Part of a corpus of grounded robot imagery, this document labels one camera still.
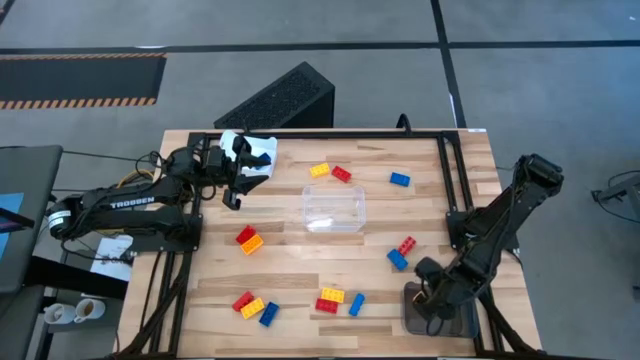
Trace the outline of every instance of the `black speaker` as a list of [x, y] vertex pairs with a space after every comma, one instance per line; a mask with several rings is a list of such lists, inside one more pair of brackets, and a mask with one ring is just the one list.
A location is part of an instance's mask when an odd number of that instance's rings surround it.
[[332, 128], [336, 88], [306, 61], [216, 120], [216, 129]]

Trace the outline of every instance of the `black and orange hazard stripe mat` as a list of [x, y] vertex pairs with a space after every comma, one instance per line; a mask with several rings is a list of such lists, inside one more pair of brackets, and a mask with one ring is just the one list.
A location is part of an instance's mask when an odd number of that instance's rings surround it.
[[153, 105], [166, 54], [0, 57], [0, 109]]

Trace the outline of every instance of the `orange lego brick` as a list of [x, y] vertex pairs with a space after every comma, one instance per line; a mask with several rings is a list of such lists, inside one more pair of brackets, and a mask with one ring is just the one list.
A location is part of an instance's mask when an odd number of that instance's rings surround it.
[[260, 246], [264, 244], [264, 241], [260, 237], [260, 235], [256, 234], [251, 237], [251, 239], [247, 240], [244, 244], [242, 244], [242, 251], [244, 251], [245, 255], [251, 255], [254, 251], [258, 250]]

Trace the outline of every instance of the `red lego brick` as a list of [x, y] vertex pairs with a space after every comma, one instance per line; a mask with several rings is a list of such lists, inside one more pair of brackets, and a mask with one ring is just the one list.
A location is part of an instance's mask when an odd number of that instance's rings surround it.
[[349, 182], [351, 179], [351, 173], [340, 166], [334, 167], [331, 174], [344, 182]]
[[233, 310], [240, 312], [243, 307], [245, 307], [248, 303], [253, 301], [253, 294], [250, 291], [244, 293], [236, 302], [233, 303]]
[[338, 303], [335, 301], [318, 299], [316, 300], [316, 310], [326, 311], [326, 312], [335, 314], [338, 312]]
[[402, 245], [400, 245], [400, 247], [398, 248], [398, 252], [402, 254], [402, 256], [407, 256], [409, 251], [411, 251], [411, 249], [413, 249], [415, 245], [416, 241], [411, 236], [409, 236], [402, 242]]
[[240, 235], [236, 237], [236, 241], [238, 244], [242, 245], [247, 242], [247, 240], [251, 239], [253, 235], [256, 234], [256, 229], [254, 229], [251, 225], [247, 225], [247, 227], [242, 230]]

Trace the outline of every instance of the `blue lego brick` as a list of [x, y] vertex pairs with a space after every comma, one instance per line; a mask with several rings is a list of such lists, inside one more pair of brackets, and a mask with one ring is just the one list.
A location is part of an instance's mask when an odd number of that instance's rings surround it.
[[360, 307], [362, 307], [362, 303], [364, 303], [364, 295], [358, 293], [356, 298], [353, 299], [353, 304], [351, 304], [351, 309], [349, 309], [349, 315], [358, 316], [358, 312], [360, 311]]
[[260, 324], [269, 327], [269, 325], [271, 325], [271, 320], [273, 320], [273, 318], [276, 316], [278, 309], [280, 309], [280, 306], [269, 302], [269, 305], [267, 305], [264, 313], [262, 313], [262, 317], [260, 317]]
[[[271, 161], [271, 156], [269, 156], [269, 154], [267, 153], [263, 153], [262, 155], [258, 156], [259, 159], [262, 160], [269, 160]], [[264, 166], [254, 166], [253, 168], [256, 170], [261, 170]]]
[[393, 249], [389, 251], [389, 253], [387, 254], [387, 257], [389, 258], [389, 260], [391, 260], [393, 265], [395, 265], [400, 271], [406, 269], [407, 266], [409, 265], [407, 260], [404, 259], [404, 256], [402, 256], [402, 254], [400, 254], [400, 252], [397, 249]]
[[405, 186], [405, 187], [409, 186], [410, 181], [411, 181], [410, 177], [408, 177], [407, 175], [402, 175], [398, 173], [391, 173], [391, 180], [389, 180], [389, 182], [391, 182], [392, 184]]

